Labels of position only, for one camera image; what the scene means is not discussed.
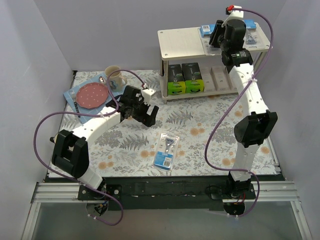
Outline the black green Gillette Labs box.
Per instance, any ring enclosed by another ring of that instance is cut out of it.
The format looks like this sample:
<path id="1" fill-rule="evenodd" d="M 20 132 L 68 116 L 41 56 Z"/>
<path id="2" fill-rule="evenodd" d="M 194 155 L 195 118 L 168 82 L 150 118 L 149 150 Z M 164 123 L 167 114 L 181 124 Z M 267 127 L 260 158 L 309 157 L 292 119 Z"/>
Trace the black green Gillette Labs box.
<path id="1" fill-rule="evenodd" d="M 171 64 L 168 66 L 168 95 L 181 95 L 186 93 L 186 83 L 180 64 Z"/>

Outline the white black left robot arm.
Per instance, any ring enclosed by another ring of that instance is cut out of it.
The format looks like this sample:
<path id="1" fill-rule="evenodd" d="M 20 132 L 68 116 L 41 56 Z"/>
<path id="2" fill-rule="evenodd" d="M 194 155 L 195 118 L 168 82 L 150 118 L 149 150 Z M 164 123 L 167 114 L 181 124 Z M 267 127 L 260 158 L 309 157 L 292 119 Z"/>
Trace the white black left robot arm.
<path id="1" fill-rule="evenodd" d="M 54 150 L 52 164 L 74 177 L 77 181 L 89 186 L 89 194 L 95 200 L 101 200 L 106 196 L 106 187 L 102 184 L 103 178 L 89 166 L 89 148 L 101 135 L 110 128 L 132 117 L 136 121 L 151 127 L 156 123 L 159 110 L 154 106 L 151 114 L 148 114 L 149 105 L 138 103 L 136 105 L 119 104 L 109 102 L 99 112 L 98 117 L 93 117 L 81 126 L 68 131 L 61 130 L 52 138 Z"/>

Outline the white Harry's box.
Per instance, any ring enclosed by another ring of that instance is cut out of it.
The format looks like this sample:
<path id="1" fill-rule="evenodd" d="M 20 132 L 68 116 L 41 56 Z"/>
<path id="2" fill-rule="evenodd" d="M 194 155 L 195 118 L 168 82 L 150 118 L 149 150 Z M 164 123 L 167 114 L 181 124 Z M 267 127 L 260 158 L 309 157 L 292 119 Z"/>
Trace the white Harry's box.
<path id="1" fill-rule="evenodd" d="M 222 66 L 212 66 L 211 75 L 217 91 L 228 91 L 230 86 L 225 74 L 225 69 Z"/>
<path id="2" fill-rule="evenodd" d="M 208 67 L 201 66 L 200 73 L 204 84 L 204 92 L 214 92 L 216 90 L 210 70 Z"/>
<path id="3" fill-rule="evenodd" d="M 224 68 L 224 72 L 225 72 L 225 75 L 226 75 L 230 90 L 237 91 L 237 86 L 234 83 L 233 79 L 230 77 L 230 74 L 228 72 L 227 67 Z"/>

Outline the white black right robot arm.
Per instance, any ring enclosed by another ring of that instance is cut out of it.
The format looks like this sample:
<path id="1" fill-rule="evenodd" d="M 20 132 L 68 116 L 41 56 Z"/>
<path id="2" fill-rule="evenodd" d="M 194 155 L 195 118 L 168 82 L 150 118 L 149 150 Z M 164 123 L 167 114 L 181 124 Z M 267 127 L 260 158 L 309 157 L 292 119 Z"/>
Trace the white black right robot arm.
<path id="1" fill-rule="evenodd" d="M 229 171 L 226 194 L 237 199 L 250 190 L 253 161 L 259 147 L 275 126 L 278 115 L 265 104 L 254 76 L 253 59 L 243 47 L 243 20 L 217 20 L 209 44 L 221 50 L 221 60 L 235 85 L 243 107 L 243 119 L 234 127 L 237 141 L 235 162 Z"/>

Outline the clear blue razor blister pack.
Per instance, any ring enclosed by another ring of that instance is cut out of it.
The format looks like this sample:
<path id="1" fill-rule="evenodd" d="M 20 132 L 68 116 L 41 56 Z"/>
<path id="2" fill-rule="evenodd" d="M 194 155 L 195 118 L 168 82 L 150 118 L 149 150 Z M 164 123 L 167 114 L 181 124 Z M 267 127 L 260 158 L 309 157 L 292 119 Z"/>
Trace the clear blue razor blister pack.
<path id="1" fill-rule="evenodd" d="M 171 172 L 177 155 L 179 141 L 179 136 L 162 133 L 156 145 L 151 167 Z"/>

